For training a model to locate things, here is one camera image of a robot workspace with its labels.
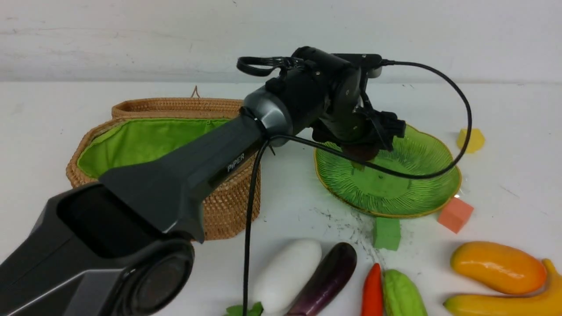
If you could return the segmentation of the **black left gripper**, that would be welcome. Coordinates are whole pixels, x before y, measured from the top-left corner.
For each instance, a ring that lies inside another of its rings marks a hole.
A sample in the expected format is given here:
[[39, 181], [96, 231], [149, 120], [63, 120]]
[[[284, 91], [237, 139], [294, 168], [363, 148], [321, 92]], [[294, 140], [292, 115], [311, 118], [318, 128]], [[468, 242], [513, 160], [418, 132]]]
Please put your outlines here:
[[393, 112], [375, 110], [367, 82], [361, 81], [356, 92], [341, 89], [312, 129], [313, 140], [344, 152], [378, 152], [393, 151], [395, 138], [405, 137], [406, 123]]

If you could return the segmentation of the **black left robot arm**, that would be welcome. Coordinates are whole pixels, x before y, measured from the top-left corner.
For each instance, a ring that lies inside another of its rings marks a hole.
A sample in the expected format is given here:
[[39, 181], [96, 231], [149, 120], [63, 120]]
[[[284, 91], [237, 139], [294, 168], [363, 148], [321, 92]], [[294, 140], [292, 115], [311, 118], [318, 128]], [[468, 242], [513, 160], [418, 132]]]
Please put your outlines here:
[[205, 240], [203, 201], [262, 146], [313, 127], [316, 139], [369, 160], [405, 123], [372, 109], [365, 87], [377, 54], [301, 47], [290, 57], [241, 57], [237, 69], [279, 76], [239, 114], [151, 162], [106, 171], [48, 200], [28, 238], [1, 264], [3, 316], [150, 316], [175, 299]]

